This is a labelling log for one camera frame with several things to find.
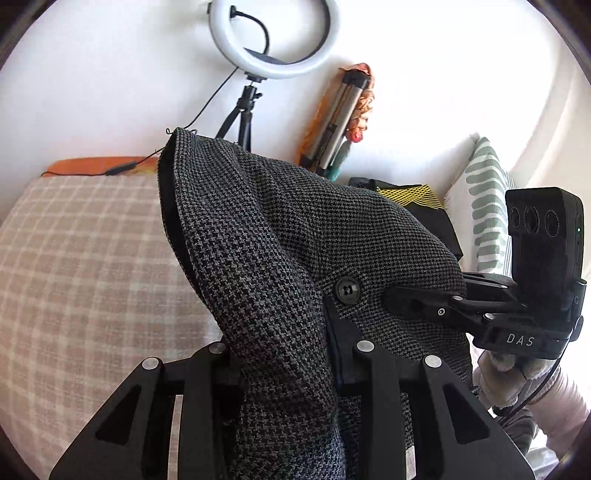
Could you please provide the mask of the white gloved right hand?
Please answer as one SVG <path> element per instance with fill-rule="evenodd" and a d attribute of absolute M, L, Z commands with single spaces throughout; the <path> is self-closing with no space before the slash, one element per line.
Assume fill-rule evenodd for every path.
<path fill-rule="evenodd" d="M 479 400 L 487 409 L 514 407 L 530 396 L 535 403 L 557 382 L 561 369 L 555 363 L 484 350 L 473 374 Z"/>

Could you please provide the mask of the right forearm pink sleeve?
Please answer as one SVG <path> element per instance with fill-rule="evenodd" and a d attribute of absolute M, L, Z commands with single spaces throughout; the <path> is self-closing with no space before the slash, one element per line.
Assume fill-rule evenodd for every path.
<path fill-rule="evenodd" d="M 546 446 L 559 459 L 568 452 L 590 413 L 576 383 L 561 368 L 528 407 L 547 437 Z"/>

